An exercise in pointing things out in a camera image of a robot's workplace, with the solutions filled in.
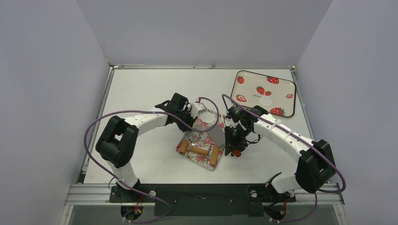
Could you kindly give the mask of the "white dough piece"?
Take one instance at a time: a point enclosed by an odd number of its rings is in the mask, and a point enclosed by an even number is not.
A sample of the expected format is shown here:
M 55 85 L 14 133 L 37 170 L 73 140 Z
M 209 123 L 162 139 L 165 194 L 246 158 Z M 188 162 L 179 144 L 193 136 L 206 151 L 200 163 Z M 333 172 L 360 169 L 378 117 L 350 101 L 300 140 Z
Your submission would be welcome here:
M 212 124 L 216 122 L 217 116 L 210 112 L 205 112 L 200 115 L 200 119 L 207 124 Z

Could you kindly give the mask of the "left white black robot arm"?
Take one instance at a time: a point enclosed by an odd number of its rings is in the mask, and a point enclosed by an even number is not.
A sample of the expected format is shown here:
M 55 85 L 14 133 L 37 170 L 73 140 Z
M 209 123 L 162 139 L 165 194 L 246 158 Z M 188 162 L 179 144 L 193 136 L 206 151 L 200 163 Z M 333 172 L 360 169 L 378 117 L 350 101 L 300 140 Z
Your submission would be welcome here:
M 126 119 L 113 116 L 106 124 L 95 149 L 110 165 L 122 187 L 122 196 L 129 202 L 139 198 L 139 179 L 130 160 L 137 138 L 158 127 L 175 123 L 183 131 L 190 131 L 199 114 L 205 110 L 200 102 L 189 103 L 188 99 L 175 93 L 171 100 L 156 105 L 147 113 L 139 113 Z

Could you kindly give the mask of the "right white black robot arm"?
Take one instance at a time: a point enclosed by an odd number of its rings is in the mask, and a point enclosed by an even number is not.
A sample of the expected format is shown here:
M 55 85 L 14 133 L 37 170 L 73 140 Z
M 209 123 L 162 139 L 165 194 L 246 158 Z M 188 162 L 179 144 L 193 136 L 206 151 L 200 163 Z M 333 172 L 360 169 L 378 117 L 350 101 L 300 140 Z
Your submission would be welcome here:
M 225 155 L 241 156 L 251 144 L 246 137 L 253 133 L 267 138 L 297 162 L 295 172 L 278 172 L 265 182 L 265 195 L 268 199 L 293 196 L 296 189 L 316 193 L 336 174 L 333 154 L 327 141 L 317 142 L 292 131 L 260 106 L 243 109 L 233 105 L 228 109 L 226 118 L 232 124 L 224 130 Z

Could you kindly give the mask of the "metal spatula wooden handle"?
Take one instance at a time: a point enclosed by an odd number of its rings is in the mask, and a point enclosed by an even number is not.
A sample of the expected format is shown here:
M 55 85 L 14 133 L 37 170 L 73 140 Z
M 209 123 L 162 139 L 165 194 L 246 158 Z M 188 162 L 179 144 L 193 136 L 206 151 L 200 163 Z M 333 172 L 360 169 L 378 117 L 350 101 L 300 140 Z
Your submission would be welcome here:
M 225 133 L 218 124 L 216 124 L 216 126 L 211 130 L 207 131 L 207 134 L 218 147 L 225 148 L 224 150 L 225 155 L 230 154 L 235 157 L 241 156 L 241 152 L 239 150 L 231 149 L 228 146 L 225 139 Z

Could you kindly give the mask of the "floral pattern tray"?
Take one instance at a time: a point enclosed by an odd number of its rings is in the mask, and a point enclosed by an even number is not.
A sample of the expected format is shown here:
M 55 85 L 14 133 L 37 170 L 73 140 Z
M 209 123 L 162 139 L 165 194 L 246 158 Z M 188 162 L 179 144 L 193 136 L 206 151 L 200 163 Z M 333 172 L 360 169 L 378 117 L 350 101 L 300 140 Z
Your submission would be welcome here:
M 210 113 L 213 113 L 214 115 L 216 115 L 216 112 L 215 111 L 211 111 L 211 110 L 206 110 L 205 112 L 210 112 Z M 204 129 L 207 129 L 207 128 L 209 128 L 209 127 L 211 127 L 212 125 L 214 125 L 215 123 L 217 123 L 222 129 L 223 129 L 223 131 L 224 131 L 224 129 L 225 129 L 225 122 L 224 122 L 224 119 L 225 119 L 225 117 L 226 117 L 226 115 L 225 114 L 220 114 L 219 115 L 219 117 L 218 117 L 218 120 L 216 120 L 216 122 L 214 122 L 214 123 L 212 123 L 212 124 L 207 124 L 207 123 L 204 123 L 201 119 L 200 119 L 200 116 L 198 116 L 197 117 L 197 119 L 195 120 L 195 122 L 194 122 L 194 124 L 193 124 L 193 127 L 194 128 L 196 128 L 196 129 L 198 129 L 198 130 L 204 130 Z M 209 146 L 210 144 L 214 144 L 214 142 L 212 141 L 212 139 L 209 137 L 209 135 L 206 133 L 206 132 L 195 132 L 195 131 L 187 131 L 184 135 L 183 135 L 183 137 L 182 137 L 182 139 L 181 139 L 181 141 L 183 141 L 183 140 L 187 140 L 187 141 L 189 141 L 189 142 L 191 142 L 191 143 L 196 143 L 196 144 L 199 144 L 199 146 L 200 147 L 202 147 L 202 146 Z M 225 148 L 220 148 L 221 149 L 221 153 L 220 153 L 220 158 L 219 158 L 219 161 L 218 161 L 218 163 L 220 162 L 220 160 L 221 160 L 221 158 L 223 157 L 223 154 L 224 154 L 224 150 L 225 150 Z

